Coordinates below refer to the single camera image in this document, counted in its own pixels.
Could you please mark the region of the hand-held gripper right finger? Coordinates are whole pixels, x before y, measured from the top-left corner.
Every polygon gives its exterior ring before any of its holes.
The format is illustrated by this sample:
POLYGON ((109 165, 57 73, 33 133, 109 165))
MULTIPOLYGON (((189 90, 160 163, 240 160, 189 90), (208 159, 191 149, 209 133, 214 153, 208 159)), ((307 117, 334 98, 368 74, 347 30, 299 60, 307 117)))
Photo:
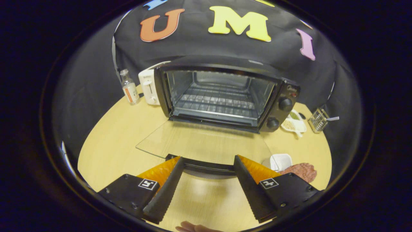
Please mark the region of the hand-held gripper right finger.
POLYGON ((320 191, 294 173, 279 174, 236 155, 234 171, 259 223, 299 213, 320 191))

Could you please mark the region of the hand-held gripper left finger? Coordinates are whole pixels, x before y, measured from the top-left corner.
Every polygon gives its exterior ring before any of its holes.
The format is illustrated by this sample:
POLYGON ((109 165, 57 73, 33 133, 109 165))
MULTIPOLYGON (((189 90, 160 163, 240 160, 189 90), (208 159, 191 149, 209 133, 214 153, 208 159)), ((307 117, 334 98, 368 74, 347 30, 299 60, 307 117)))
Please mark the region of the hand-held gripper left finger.
POLYGON ((183 169, 184 160, 174 157, 140 175, 124 174, 98 194, 137 219, 159 224, 173 199, 183 169))

